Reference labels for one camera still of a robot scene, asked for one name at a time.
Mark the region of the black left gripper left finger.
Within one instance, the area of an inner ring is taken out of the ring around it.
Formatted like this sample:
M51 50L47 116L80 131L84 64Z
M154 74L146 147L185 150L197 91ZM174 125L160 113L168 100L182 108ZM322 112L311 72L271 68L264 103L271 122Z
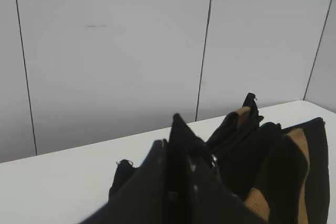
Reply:
M108 202L83 223L164 223L166 171L166 140L154 141L137 168L121 160Z

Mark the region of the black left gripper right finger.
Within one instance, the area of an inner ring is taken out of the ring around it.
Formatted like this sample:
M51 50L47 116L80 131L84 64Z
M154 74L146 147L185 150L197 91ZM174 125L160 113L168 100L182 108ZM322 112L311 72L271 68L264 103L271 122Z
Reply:
M265 223L223 185L212 171L212 153L176 113L169 137L175 181L187 223Z

